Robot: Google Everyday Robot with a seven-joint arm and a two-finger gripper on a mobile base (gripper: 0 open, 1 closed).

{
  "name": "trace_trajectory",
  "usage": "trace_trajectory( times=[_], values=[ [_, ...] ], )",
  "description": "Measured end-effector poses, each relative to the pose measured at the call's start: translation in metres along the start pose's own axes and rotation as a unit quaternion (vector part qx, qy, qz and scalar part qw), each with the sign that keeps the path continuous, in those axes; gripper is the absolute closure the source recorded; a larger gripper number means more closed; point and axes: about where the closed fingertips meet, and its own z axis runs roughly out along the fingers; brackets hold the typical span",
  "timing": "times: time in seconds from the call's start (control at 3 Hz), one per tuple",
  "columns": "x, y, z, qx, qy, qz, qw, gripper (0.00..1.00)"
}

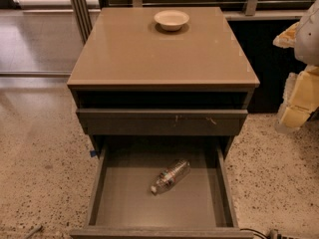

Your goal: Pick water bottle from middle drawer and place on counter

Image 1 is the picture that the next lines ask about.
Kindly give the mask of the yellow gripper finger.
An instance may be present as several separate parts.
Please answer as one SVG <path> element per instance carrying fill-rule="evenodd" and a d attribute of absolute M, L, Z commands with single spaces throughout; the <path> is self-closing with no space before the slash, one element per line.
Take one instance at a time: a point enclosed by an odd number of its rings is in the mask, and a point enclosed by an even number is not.
<path fill-rule="evenodd" d="M 279 48 L 293 48 L 296 40 L 296 29 L 299 23 L 296 22 L 288 27 L 285 31 L 280 33 L 273 40 L 273 45 Z"/>
<path fill-rule="evenodd" d="M 318 108 L 319 67 L 308 65 L 299 74 L 289 74 L 275 128 L 278 132 L 296 131 Z"/>

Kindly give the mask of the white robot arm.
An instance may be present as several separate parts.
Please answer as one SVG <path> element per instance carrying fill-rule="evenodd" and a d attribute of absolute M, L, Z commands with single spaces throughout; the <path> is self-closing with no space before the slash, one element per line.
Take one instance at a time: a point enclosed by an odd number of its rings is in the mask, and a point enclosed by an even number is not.
<path fill-rule="evenodd" d="M 276 130 L 290 133 L 302 127 L 319 108 L 319 0 L 297 23 L 280 33 L 273 45 L 293 48 L 295 59 L 306 65 L 299 74 L 288 75 L 277 113 Z"/>

